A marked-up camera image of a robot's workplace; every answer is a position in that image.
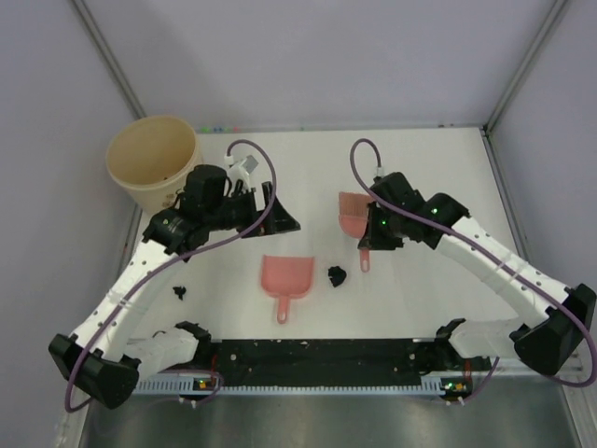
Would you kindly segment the pink hand brush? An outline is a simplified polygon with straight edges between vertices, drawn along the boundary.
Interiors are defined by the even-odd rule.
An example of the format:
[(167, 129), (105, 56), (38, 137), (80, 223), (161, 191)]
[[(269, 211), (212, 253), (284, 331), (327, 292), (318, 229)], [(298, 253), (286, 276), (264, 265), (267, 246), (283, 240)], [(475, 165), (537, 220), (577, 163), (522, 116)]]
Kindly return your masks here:
[(339, 224), (344, 234), (360, 240), (368, 224), (368, 204), (372, 198), (367, 194), (341, 191), (339, 199)]

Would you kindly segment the pink dustpan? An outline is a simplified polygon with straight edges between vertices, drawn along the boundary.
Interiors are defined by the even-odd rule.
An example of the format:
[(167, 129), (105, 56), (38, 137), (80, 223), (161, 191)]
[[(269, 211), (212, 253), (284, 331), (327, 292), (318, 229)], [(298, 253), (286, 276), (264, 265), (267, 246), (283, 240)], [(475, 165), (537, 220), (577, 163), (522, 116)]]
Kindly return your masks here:
[(276, 300), (276, 321), (280, 325), (287, 322), (291, 301), (310, 292), (314, 265), (315, 257), (262, 257), (260, 286)]

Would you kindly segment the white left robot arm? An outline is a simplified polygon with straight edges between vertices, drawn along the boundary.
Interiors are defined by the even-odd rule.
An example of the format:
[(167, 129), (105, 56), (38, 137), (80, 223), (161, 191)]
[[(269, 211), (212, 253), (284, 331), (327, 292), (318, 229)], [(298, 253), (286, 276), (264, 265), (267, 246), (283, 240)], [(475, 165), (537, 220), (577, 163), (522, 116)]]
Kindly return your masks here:
[(209, 364), (210, 335), (197, 324), (183, 321), (138, 343), (131, 337), (163, 289), (165, 270), (209, 247), (212, 232), (236, 230), (250, 238), (299, 231), (271, 182), (262, 185), (265, 209), (257, 209), (248, 178), (230, 180), (224, 169), (209, 164), (187, 175), (174, 206), (150, 219), (128, 266), (97, 308), (71, 334), (50, 342), (50, 355), (69, 388), (113, 410), (147, 377), (176, 365), (197, 371)]

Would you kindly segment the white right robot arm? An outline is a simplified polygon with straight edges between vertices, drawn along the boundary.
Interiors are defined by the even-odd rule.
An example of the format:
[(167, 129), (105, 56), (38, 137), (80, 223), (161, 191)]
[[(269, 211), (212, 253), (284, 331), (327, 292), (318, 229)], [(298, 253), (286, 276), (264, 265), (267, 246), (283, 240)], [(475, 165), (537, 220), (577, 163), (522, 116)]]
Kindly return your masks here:
[(437, 331), (435, 355), (454, 370), (472, 357), (516, 357), (546, 376), (559, 372), (590, 329), (596, 294), (580, 284), (569, 287), (497, 242), (445, 193), (423, 198), (401, 173), (376, 178), (368, 188), (373, 203), (360, 244), (393, 250), (404, 240), (423, 243), (457, 262), (516, 313), (509, 320), (453, 319)]

